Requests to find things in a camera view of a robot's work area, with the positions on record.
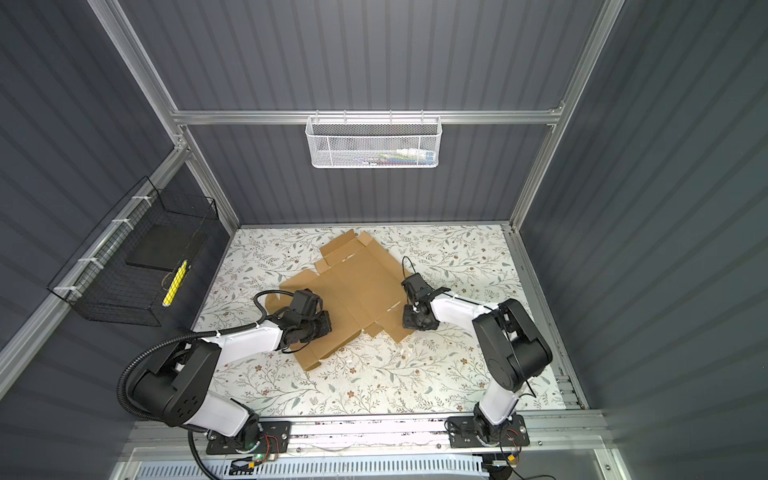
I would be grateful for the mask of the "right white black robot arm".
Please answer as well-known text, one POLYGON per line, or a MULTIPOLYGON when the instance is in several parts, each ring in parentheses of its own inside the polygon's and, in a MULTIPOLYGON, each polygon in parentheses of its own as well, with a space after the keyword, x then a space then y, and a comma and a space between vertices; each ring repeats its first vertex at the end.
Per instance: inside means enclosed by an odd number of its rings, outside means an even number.
POLYGON ((506 436, 522 389, 553 360, 553 353, 518 300, 496 305, 466 299, 446 287, 433 288, 418 273, 402 281, 407 303, 403 327, 436 330, 458 326, 476 340, 491 380, 473 408, 472 429, 483 444, 498 445, 506 436))

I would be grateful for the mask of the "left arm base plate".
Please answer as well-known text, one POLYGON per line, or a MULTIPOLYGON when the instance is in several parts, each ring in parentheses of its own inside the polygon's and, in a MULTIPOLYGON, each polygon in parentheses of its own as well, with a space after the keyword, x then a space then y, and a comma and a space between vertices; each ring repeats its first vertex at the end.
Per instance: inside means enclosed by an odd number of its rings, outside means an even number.
POLYGON ((291 436, 289 421, 249 421, 234 437, 210 433, 207 455, 277 455, 285 453, 291 436))

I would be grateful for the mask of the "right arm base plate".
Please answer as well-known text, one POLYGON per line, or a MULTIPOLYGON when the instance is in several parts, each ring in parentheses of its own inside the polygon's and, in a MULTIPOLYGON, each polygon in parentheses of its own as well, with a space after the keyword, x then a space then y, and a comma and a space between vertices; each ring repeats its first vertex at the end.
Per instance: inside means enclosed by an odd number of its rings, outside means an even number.
POLYGON ((499 425, 491 425, 480 417, 452 416, 444 421, 444 427, 452 448, 516 449, 530 445, 525 420, 519 414, 507 417, 499 425))

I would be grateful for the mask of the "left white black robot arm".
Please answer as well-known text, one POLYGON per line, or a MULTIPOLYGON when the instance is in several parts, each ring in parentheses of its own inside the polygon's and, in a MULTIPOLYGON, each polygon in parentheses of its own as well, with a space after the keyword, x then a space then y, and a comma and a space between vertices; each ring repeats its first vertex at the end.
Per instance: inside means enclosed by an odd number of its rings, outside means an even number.
POLYGON ((323 300, 309 289, 262 291, 253 301, 257 321, 222 330, 190 332, 163 341, 134 358, 121 373, 116 396, 121 407, 144 420, 228 438, 257 430, 259 416, 211 388, 217 369, 257 354, 293 354, 332 332, 323 300), (290 302, 268 313, 263 296, 286 295, 290 302))

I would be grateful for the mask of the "brown cardboard box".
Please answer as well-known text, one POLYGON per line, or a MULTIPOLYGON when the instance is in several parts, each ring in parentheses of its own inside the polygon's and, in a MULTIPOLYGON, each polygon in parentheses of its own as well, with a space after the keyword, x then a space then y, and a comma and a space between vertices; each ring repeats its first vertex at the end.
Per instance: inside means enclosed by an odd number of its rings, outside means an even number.
POLYGON ((294 357, 313 370, 361 333, 384 332, 401 342, 406 293, 401 263, 366 232, 349 230, 320 248, 322 259, 280 284, 285 291, 309 289, 323 300, 331 331, 303 347, 293 342, 294 357))

